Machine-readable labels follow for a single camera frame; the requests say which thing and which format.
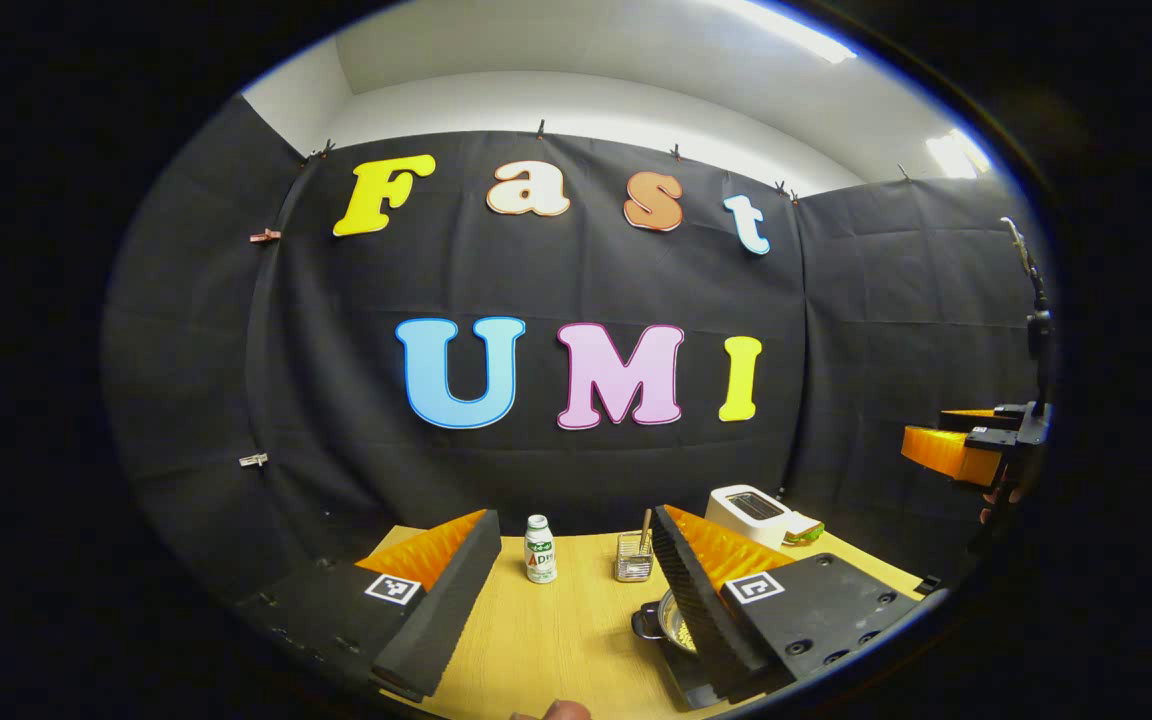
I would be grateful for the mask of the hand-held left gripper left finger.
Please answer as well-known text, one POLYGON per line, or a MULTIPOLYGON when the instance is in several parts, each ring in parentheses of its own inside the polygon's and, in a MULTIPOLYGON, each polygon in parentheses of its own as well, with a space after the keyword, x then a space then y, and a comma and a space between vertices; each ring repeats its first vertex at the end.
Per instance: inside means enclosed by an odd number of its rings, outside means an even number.
POLYGON ((356 562, 323 559, 238 601, 247 623, 349 691, 435 694, 500 552, 477 510, 356 562))

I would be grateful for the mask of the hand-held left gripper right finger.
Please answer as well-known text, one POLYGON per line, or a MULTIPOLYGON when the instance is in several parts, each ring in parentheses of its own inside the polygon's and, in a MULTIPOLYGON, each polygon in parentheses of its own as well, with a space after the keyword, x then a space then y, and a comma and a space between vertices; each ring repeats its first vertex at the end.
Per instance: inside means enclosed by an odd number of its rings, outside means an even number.
POLYGON ((808 685, 861 659, 918 606, 835 553, 791 559, 669 505, 652 546, 722 700, 808 685))

